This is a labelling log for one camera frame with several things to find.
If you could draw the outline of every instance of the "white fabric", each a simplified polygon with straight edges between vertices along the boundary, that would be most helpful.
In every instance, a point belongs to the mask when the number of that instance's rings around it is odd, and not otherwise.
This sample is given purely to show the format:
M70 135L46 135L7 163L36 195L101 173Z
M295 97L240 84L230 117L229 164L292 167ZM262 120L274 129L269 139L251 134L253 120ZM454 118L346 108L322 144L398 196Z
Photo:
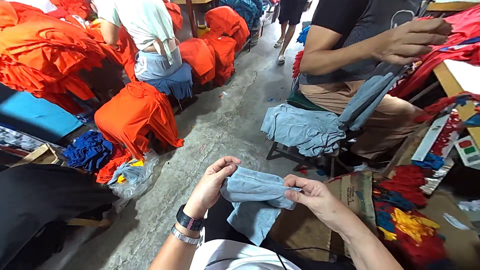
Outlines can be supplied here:
M100 18L127 29L139 50L153 44L162 54L158 38L168 62L173 63L171 52L177 45L172 18L162 0L96 0L95 5Z
M281 258L288 270L301 270L287 259ZM284 268L277 255L268 249L217 239L206 242L197 249L190 270L284 270Z

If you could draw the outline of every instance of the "hand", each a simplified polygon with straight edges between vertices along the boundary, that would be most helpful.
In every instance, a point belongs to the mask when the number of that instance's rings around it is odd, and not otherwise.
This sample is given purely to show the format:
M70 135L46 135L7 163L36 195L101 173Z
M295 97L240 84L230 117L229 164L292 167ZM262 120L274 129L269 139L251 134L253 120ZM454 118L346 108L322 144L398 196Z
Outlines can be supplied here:
M190 195L183 212L193 219L202 219L207 209L220 197L223 180L235 172L240 163L240 159L226 156L210 165Z
M372 40L373 56L382 61L406 65L429 53L429 45L441 45L452 32L444 19L413 20L385 31Z
M335 232L342 233L347 230L351 218L356 219L355 214L343 205L327 186L319 181L301 178L293 174L287 175L283 186L299 187L302 192L287 190L287 199L301 203L308 207L325 225Z

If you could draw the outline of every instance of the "worker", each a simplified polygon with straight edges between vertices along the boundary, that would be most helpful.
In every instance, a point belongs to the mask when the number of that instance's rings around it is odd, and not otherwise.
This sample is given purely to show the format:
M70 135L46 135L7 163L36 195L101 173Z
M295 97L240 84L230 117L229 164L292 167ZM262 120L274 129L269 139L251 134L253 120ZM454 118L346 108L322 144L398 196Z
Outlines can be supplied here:
M95 0L101 32L106 43L115 47L119 28L125 27L135 42L135 76L140 81L161 79L174 74L182 61L179 41L162 0Z
M172 227L173 233L166 239L149 270L308 269L300 268L284 256L278 256L276 252L228 239L205 242L197 248L205 213L220 202L220 187L224 179L231 175L240 163L238 158L227 156L207 168L186 205L178 211L179 222ZM285 196L306 205L325 225L340 234L348 243L357 269L402 269L365 224L335 198L323 183L288 175L285 177L284 186L302 189L302 192L288 190ZM208 212L208 219L215 218L211 215L212 213ZM322 266L313 269L354 269L351 264L317 263Z
M416 20L421 0L320 0L300 63L300 92L311 102L341 114L381 61L410 64L447 41L443 19ZM413 132L420 109L386 95L363 125L363 134L340 163L350 171L398 145Z
M306 4L307 0L280 1L280 14L278 15L278 22L281 25L282 32L280 38L274 45L274 48L282 47L276 60L278 65L283 65L285 63L285 50L292 40L297 24L300 23L301 14Z

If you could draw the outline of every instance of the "person's left hand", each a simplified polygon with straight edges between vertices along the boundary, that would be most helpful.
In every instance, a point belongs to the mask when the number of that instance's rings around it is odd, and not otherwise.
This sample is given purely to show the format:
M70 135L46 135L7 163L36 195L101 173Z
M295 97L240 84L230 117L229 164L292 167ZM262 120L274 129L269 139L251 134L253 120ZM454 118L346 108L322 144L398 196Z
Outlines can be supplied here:
M226 156L210 165L190 195L183 212L193 219L202 219L207 209L220 197L223 180L234 173L240 163L240 159Z

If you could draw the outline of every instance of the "person's right hand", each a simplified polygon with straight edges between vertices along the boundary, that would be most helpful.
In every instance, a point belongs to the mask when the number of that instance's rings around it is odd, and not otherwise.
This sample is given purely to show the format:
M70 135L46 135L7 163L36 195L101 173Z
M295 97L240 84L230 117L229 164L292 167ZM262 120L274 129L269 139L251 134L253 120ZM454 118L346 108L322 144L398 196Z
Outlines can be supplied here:
M429 45L441 45L452 32L444 19L413 20L371 38L373 56L382 61L406 65L429 53Z
M342 204L324 183L293 174L287 175L284 180L283 186L302 189L302 192L287 190L285 197L308 207L315 216L333 231L343 232L345 225L349 224L349 220L356 218L355 214Z

